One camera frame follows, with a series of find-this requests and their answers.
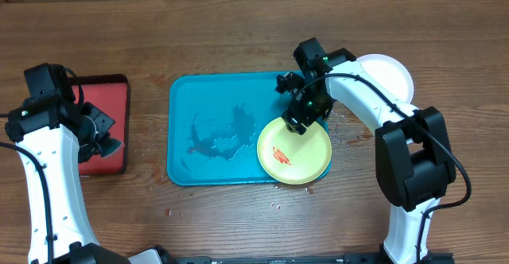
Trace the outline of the yellow plate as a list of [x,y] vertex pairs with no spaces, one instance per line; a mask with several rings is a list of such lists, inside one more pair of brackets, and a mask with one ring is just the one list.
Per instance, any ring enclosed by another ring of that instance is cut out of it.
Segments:
[[303,134],[290,132],[279,117],[261,131],[257,157],[264,171],[284,184],[306,184],[318,179],[332,159],[327,130],[314,122]]

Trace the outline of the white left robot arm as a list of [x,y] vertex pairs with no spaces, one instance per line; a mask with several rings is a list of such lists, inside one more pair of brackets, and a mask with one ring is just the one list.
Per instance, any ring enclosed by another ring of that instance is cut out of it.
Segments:
[[20,107],[8,114],[7,148],[19,153],[31,219],[30,263],[128,263],[101,247],[91,228],[79,165],[122,147],[111,138],[114,120],[91,103]]

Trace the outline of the dark green bow-shaped sponge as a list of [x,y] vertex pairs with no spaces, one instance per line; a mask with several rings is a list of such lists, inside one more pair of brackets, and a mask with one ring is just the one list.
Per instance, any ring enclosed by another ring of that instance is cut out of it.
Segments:
[[99,143],[99,147],[100,147],[99,154],[101,157],[108,157],[108,156],[114,154],[119,149],[121,149],[122,146],[123,146],[123,143],[117,139],[105,138]]

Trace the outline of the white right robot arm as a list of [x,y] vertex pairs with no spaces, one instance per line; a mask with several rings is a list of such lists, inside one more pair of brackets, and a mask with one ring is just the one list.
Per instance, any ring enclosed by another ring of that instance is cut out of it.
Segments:
[[390,202],[387,237],[379,251],[350,253],[342,263],[452,263],[426,245],[433,213],[456,180],[445,120],[435,107],[418,109],[390,93],[347,49],[326,53],[316,40],[299,44],[293,57],[299,73],[276,78],[275,90],[292,99],[282,113],[286,132],[308,137],[334,103],[345,105],[375,136],[375,174]]

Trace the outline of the white plate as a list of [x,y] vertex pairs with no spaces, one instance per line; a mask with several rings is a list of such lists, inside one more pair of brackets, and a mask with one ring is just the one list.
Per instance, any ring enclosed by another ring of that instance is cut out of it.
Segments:
[[391,94],[410,103],[414,82],[407,68],[398,60],[383,54],[367,54],[357,58],[364,71]]

